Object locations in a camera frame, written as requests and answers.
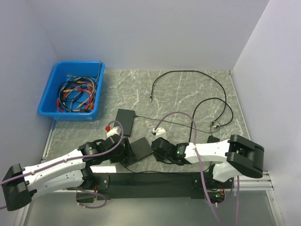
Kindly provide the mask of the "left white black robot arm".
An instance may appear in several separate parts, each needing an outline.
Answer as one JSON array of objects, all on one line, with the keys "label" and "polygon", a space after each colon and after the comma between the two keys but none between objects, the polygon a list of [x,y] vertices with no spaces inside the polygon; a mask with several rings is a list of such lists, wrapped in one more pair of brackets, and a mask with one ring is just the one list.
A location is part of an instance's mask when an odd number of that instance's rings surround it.
[{"label": "left white black robot arm", "polygon": [[86,142],[68,154],[34,166],[15,164],[1,182],[5,209],[18,210],[33,199],[57,190],[94,189],[98,183],[91,166],[109,160],[111,163],[133,163],[136,155],[128,141],[113,135],[106,140]]}]

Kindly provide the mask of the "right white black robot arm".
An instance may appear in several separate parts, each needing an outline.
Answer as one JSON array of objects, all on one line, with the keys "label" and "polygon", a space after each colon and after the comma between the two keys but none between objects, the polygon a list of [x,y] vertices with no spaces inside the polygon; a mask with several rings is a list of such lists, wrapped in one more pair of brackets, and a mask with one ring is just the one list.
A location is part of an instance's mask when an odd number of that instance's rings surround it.
[{"label": "right white black robot arm", "polygon": [[157,161],[166,159],[179,166],[194,164],[199,160],[215,162],[207,176],[207,183],[212,188],[236,176],[263,177],[264,148],[239,135],[231,135],[230,139],[224,141],[196,145],[173,145],[159,137],[152,142],[151,149]]}]

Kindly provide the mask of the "black network switch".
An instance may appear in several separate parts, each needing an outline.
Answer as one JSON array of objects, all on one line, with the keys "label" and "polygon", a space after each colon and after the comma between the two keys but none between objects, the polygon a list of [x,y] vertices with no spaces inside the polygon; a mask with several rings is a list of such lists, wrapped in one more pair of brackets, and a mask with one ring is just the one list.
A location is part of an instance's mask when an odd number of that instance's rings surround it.
[{"label": "black network switch", "polygon": [[119,121],[124,130],[124,136],[130,137],[135,119],[134,110],[118,109],[115,120]]},{"label": "black network switch", "polygon": [[147,139],[142,137],[130,143],[130,157],[127,160],[126,166],[131,166],[146,157],[152,155],[153,151]]}]

